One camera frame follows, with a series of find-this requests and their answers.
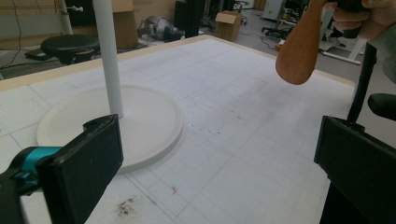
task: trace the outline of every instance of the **black stool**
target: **black stool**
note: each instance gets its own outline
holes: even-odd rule
[[[372,94],[367,103],[373,113],[379,117],[396,121],[396,95],[385,93]]]
[[[41,50],[63,64],[89,61],[99,51],[99,41],[89,35],[58,35],[41,43]]]

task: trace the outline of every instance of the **grid pattern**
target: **grid pattern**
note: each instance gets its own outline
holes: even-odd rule
[[[87,223],[319,222],[329,185],[313,163],[321,117],[344,118],[353,86],[318,72],[292,86],[273,59],[212,38],[119,69],[122,84],[175,99],[184,130],[160,161],[116,176]],[[2,92],[0,172],[36,145],[37,123],[53,105],[103,85],[102,68],[93,68]],[[42,193],[22,201],[32,223],[50,223]]]

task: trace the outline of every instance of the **hand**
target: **hand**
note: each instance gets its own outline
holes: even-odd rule
[[[369,11],[349,12],[337,7],[337,3],[327,3],[325,8],[335,9],[332,17],[339,31],[361,27],[359,38],[373,40],[396,23],[396,0],[361,0]]]

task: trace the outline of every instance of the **wooden handle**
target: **wooden handle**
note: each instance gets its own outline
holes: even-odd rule
[[[276,58],[276,71],[294,85],[305,83],[315,69],[321,14],[327,0],[311,0],[308,10],[288,35]]]

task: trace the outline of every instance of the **teal clamp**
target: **teal clamp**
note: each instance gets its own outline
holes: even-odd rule
[[[61,147],[37,147],[27,155],[21,170],[12,177],[17,182],[20,195],[30,195],[40,188],[35,163],[60,149]]]

